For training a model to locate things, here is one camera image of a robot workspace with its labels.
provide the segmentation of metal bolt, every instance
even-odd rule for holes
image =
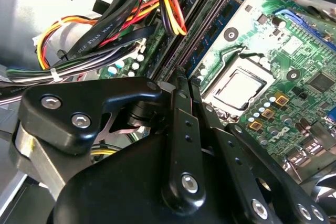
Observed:
[[[242,133],[243,131],[238,125],[235,125],[235,130],[238,131],[239,133]]]
[[[198,191],[198,184],[194,177],[190,175],[182,176],[182,185],[189,193],[195,194]]]
[[[81,129],[86,129],[90,126],[91,120],[83,114],[76,114],[71,118],[72,124]]]
[[[324,221],[324,217],[323,215],[321,214],[321,212],[315,207],[315,206],[311,206],[311,209],[313,210],[313,213],[315,214],[315,216],[321,220],[321,221]]]
[[[252,207],[254,212],[263,220],[266,220],[268,217],[268,213],[266,208],[259,202],[259,200],[252,200]]]
[[[152,89],[152,90],[156,90],[157,89],[157,87],[156,87],[156,85],[153,83],[153,82],[147,82],[147,86],[150,88],[150,89]]]
[[[307,220],[311,220],[311,216],[310,213],[308,212],[308,210],[301,204],[298,204],[300,213],[307,219]]]
[[[41,104],[43,107],[50,110],[55,110],[61,107],[61,101],[56,97],[43,97]]]
[[[205,108],[206,108],[207,110],[209,110],[210,112],[213,112],[213,111],[214,111],[214,108],[211,107],[210,105],[205,106]]]

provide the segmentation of motherboard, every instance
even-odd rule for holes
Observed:
[[[180,2],[185,37],[166,35],[158,22],[144,52],[100,78],[168,81],[183,66],[222,123],[243,125],[297,182],[336,161],[336,4]]]

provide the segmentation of integrated circuit chip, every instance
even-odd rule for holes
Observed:
[[[270,119],[275,115],[275,111],[266,109],[261,115],[267,119]]]
[[[259,131],[262,126],[263,126],[262,123],[260,123],[258,120],[255,120],[254,122],[248,125],[248,127],[254,131]]]
[[[275,93],[275,97],[276,97],[275,103],[277,105],[284,106],[289,102],[289,99],[279,91]]]
[[[321,93],[329,90],[334,84],[335,81],[323,72],[318,73],[308,82],[308,85]]]
[[[327,107],[329,107],[329,103],[327,103],[327,102],[322,102],[322,104],[320,105],[320,108],[321,109],[326,109]]]
[[[258,21],[261,25],[263,25],[263,24],[265,24],[265,23],[267,22],[267,20],[268,20],[267,16],[266,16],[265,14],[261,14],[261,16],[258,18],[257,21]]]

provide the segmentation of yellow wire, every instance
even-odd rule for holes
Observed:
[[[75,21],[78,21],[78,22],[87,22],[88,20],[86,19],[83,19],[83,18],[78,18],[78,17],[67,17],[65,19],[62,20],[61,23],[67,23],[67,22],[75,22]],[[38,62],[41,66],[41,68],[43,70],[46,69],[46,66],[44,66],[43,64],[43,61],[42,61],[42,42],[44,40],[44,38],[52,31],[54,31],[55,29],[58,29],[59,27],[61,26],[60,22],[57,22],[55,24],[53,24],[51,27],[48,28],[48,30],[46,30],[40,37],[38,43],[37,43],[37,59],[38,59]]]
[[[157,3],[155,3],[154,5],[152,5],[151,7],[148,7],[147,9],[145,9],[145,10],[139,12],[138,17],[140,17],[140,16],[142,16],[142,15],[145,15],[145,14],[147,14],[147,13],[153,11],[153,10],[154,10],[155,8],[157,8],[159,5],[160,5],[160,3],[157,2]],[[127,18],[126,21],[130,21],[130,20],[132,20],[132,19],[133,19],[133,15],[132,15],[132,16],[129,16],[129,17]]]
[[[94,155],[112,155],[116,152],[117,151],[114,151],[114,150],[98,149],[98,150],[91,151],[91,156],[94,156]]]
[[[186,35],[186,32],[180,27],[180,25],[177,23],[177,21],[174,17],[172,8],[169,4],[169,0],[164,0],[164,3],[165,3],[165,6],[166,6],[166,9],[167,9],[168,17],[169,17],[169,20],[171,21],[174,33],[176,35],[178,35],[178,34]]]

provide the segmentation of cable tie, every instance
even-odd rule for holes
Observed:
[[[56,71],[56,68],[51,68],[50,69],[50,73],[51,73],[51,76],[53,77],[53,79],[54,79],[55,82],[59,82],[59,81],[63,80],[63,78],[61,78],[58,75],[58,73]]]
[[[38,43],[38,42],[39,42],[39,40],[41,39],[41,36],[42,36],[42,34],[40,34],[40,35],[37,35],[36,37],[32,38],[32,40],[33,40],[33,43],[34,43],[34,47],[36,47],[36,46],[37,46],[37,43]]]

